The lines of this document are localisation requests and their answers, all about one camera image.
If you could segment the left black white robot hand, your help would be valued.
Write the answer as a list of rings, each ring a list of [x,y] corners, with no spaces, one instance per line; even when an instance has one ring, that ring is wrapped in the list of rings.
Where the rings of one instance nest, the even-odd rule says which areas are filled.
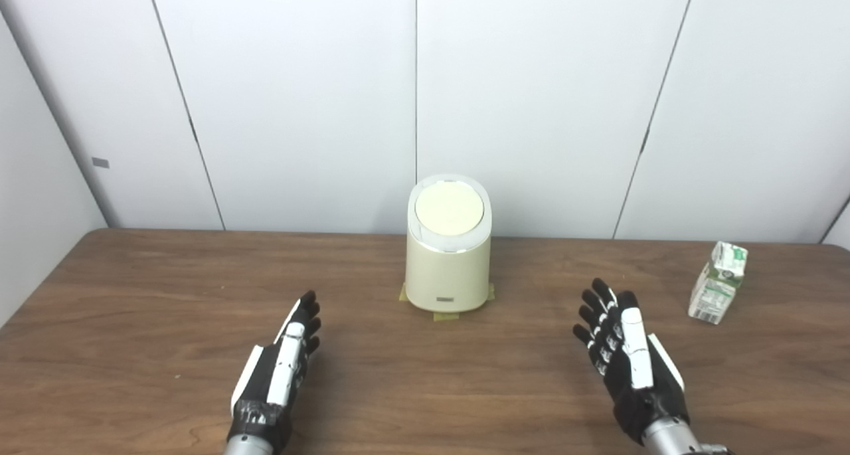
[[[292,409],[319,348],[321,306],[309,290],[271,344],[255,345],[230,399],[225,454],[282,454],[294,431]]]

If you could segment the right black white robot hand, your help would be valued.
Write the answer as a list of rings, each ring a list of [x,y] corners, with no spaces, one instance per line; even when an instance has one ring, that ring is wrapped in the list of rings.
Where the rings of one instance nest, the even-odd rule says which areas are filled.
[[[655,334],[647,333],[634,292],[617,294],[595,278],[582,301],[578,315],[583,322],[572,331],[603,379],[620,430],[643,445],[656,422],[689,424],[682,377]]]

